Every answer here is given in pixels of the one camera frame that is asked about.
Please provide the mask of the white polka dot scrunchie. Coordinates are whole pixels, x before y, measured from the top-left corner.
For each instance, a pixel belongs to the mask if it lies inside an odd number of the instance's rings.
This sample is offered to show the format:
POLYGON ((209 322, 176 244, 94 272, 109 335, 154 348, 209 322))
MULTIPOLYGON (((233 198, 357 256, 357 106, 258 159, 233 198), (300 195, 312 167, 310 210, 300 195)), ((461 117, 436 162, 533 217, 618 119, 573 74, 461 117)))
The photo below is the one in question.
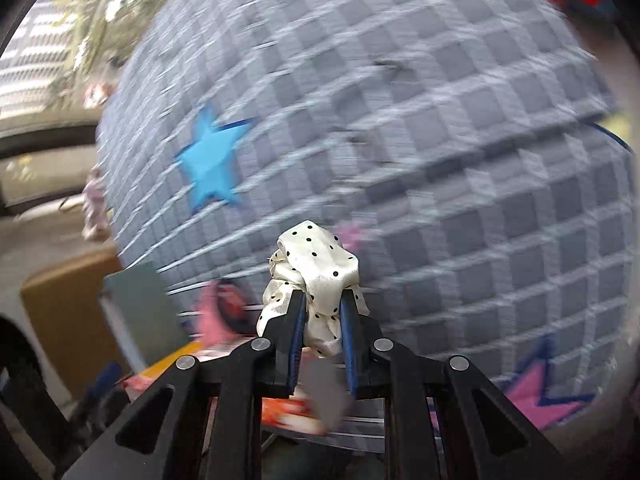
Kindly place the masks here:
POLYGON ((310 220, 283 232, 269 258, 270 281, 262 293, 256 330, 284 315, 294 292, 306 297, 308 313, 304 345, 322 358, 342 352, 340 300, 345 289, 354 293, 357 311, 370 313, 359 286, 358 258, 342 247, 338 237, 310 220))

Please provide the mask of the pink black fuzzy sock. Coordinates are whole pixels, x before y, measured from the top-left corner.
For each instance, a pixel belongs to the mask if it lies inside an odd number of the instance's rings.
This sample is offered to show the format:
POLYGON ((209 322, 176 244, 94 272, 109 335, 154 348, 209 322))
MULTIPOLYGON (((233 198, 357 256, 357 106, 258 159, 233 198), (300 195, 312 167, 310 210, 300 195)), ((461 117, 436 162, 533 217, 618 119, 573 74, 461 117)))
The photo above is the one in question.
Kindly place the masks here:
POLYGON ((209 282, 196 304, 195 329, 201 344, 218 347, 242 337, 255 337, 255 321, 246 307, 240 286, 230 278, 209 282))

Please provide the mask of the floral printed packet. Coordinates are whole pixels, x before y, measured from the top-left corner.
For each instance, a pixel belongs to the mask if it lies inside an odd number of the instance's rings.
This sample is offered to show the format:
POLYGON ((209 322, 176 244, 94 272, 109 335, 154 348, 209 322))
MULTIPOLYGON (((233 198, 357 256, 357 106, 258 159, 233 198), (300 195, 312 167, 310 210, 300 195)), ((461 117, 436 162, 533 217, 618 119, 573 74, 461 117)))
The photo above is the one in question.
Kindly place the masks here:
MULTIPOLYGON (((190 342, 146 370, 125 378, 122 385, 129 399, 136 400, 179 356, 192 354, 204 363, 228 356, 242 342, 247 342, 247 338, 208 348, 199 341, 190 342)), ((344 370, 332 359, 315 356, 306 348, 303 350, 294 394, 288 399, 263 400, 262 423, 300 434, 325 436, 344 422, 352 404, 354 399, 347 391, 344 370)))

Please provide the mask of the grey open storage box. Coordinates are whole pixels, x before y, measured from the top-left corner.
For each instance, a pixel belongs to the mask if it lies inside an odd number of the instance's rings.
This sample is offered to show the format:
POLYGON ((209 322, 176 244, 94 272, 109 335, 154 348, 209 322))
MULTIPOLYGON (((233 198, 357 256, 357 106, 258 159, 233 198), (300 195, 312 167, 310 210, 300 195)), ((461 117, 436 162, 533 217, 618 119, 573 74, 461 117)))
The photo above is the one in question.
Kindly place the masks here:
POLYGON ((178 310, 152 265, 108 274, 99 304, 120 352, 134 374, 139 374, 190 342, 178 310))

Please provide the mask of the brown wooden cabinet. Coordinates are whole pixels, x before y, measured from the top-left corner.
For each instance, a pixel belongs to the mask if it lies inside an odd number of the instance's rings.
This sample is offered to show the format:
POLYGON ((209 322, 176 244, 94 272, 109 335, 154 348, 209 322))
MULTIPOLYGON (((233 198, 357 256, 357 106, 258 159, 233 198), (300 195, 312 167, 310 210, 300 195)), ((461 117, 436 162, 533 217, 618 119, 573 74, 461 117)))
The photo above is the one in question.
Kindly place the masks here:
POLYGON ((99 302, 104 278, 120 270, 115 249, 105 247, 47 266, 21 286, 40 346, 74 399, 107 364, 126 364, 99 302))

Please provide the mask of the lilac hanging towel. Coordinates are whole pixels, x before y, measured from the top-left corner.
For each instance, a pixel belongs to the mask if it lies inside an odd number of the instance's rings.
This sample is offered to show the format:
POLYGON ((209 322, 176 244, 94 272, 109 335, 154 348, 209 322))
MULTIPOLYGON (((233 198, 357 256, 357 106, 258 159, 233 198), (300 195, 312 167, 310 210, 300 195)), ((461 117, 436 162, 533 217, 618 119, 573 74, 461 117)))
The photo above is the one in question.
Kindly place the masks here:
POLYGON ((82 237, 85 240, 104 240, 108 237, 108 219, 105 205, 105 186, 99 165, 91 168, 82 191, 82 213, 85 224, 82 237))

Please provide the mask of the checkered star tablecloth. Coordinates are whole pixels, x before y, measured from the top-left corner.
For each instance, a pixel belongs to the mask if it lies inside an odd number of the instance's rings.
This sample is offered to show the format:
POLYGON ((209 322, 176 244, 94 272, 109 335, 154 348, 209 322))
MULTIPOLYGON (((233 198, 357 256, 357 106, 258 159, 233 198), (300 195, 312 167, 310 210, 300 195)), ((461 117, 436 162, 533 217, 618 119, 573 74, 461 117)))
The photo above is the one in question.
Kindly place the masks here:
POLYGON ((556 442, 615 370, 634 155, 548 0, 168 0, 96 132, 123 266, 251 304, 310 221, 384 333, 464 353, 556 442))

